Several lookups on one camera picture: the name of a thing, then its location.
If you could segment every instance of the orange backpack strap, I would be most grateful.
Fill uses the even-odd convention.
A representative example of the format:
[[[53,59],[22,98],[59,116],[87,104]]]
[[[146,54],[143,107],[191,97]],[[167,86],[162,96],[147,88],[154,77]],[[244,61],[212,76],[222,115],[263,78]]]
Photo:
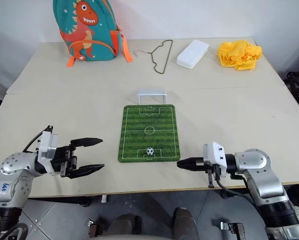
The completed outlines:
[[[123,54],[124,54],[124,56],[125,56],[125,58],[126,58],[126,61],[127,61],[128,63],[133,62],[133,58],[132,58],[132,56],[131,56],[131,54],[130,54],[130,51],[129,51],[128,41],[126,41],[126,38],[125,38],[125,36],[123,35],[123,33],[121,33],[120,36],[121,36],[121,38],[122,38],[122,40],[123,40],[122,51],[123,51]]]
[[[75,57],[71,56],[70,59],[68,60],[66,67],[70,68],[74,66],[74,62],[75,62]]]

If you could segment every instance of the center circle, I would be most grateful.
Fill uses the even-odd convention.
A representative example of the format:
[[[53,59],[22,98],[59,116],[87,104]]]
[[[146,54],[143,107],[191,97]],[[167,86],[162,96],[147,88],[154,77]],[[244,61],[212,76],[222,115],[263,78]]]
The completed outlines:
[[[155,133],[155,128],[152,127],[152,126],[147,126],[144,129],[144,133],[147,134],[147,135],[152,135],[153,133]]]

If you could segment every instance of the white wall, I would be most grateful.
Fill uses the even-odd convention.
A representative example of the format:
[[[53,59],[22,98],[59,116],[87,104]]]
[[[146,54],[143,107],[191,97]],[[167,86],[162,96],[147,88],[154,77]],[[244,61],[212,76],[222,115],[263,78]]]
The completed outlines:
[[[128,39],[253,36],[285,77],[299,69],[299,0],[110,0]],[[0,0],[0,97],[40,42],[61,41],[52,0]]]

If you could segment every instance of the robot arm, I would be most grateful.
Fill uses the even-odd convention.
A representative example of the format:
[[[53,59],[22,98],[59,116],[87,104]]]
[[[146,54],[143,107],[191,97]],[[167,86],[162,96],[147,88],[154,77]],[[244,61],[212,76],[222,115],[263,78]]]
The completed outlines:
[[[220,178],[225,178],[226,173],[236,180],[244,176],[254,204],[265,222],[268,238],[299,240],[299,221],[294,208],[280,180],[272,171],[271,160],[265,152],[250,149],[225,154],[224,148],[213,142],[203,146],[203,158],[181,160],[177,166],[191,171],[205,171],[208,173],[210,188],[214,187],[212,174],[220,187],[224,187]]]
[[[22,213],[32,188],[34,178],[43,174],[68,177],[70,179],[89,175],[104,167],[104,164],[92,164],[77,168],[76,147],[93,146],[101,143],[98,138],[81,138],[70,144],[57,147],[58,136],[52,134],[53,127],[48,126],[25,147],[3,160],[0,167],[0,217],[2,231],[14,226]],[[28,147],[41,136],[37,152],[28,151]]]

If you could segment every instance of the soccer ball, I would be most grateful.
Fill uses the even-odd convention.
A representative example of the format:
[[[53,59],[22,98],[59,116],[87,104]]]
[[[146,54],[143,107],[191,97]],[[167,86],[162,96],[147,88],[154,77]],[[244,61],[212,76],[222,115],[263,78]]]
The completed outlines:
[[[153,155],[154,149],[151,147],[148,147],[148,148],[146,148],[146,153],[147,153],[147,155]]]

